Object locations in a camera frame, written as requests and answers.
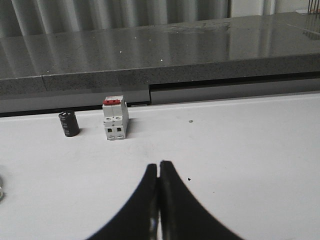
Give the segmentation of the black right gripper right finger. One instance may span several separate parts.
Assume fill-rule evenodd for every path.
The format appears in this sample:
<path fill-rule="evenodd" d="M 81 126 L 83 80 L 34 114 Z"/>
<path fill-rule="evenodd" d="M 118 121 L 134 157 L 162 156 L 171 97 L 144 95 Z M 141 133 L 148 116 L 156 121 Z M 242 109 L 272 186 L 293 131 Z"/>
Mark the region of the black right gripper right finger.
<path fill-rule="evenodd" d="M 240 240 L 193 196 L 174 165 L 160 163 L 160 217 L 164 240 Z"/>

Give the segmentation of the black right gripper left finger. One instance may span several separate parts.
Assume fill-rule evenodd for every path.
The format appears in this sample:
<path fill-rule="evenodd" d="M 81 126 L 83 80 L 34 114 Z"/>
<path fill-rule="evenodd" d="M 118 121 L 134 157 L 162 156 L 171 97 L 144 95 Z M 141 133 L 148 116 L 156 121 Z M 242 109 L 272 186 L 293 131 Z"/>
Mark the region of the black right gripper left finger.
<path fill-rule="evenodd" d="M 158 238 L 157 165 L 147 165 L 144 175 L 124 206 L 90 240 L 156 240 Z"/>

